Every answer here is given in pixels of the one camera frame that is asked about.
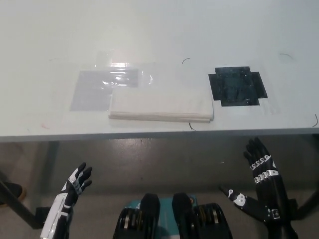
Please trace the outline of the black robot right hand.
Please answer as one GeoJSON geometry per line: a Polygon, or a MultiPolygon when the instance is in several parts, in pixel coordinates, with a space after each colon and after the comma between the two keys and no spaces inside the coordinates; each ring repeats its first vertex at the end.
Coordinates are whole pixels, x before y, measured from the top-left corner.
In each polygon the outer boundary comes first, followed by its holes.
{"type": "Polygon", "coordinates": [[[247,215],[265,224],[289,224],[290,202],[273,157],[259,138],[250,139],[243,153],[252,171],[257,199],[233,188],[220,186],[224,195],[247,215]]]}

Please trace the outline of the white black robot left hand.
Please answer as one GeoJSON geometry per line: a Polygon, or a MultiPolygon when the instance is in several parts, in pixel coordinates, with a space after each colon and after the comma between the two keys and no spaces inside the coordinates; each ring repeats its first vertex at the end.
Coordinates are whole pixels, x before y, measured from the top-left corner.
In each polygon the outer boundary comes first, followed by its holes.
{"type": "Polygon", "coordinates": [[[69,238],[74,206],[83,191],[92,184],[91,173],[92,167],[87,167],[83,162],[68,177],[49,210],[40,234],[41,239],[69,238]]]}

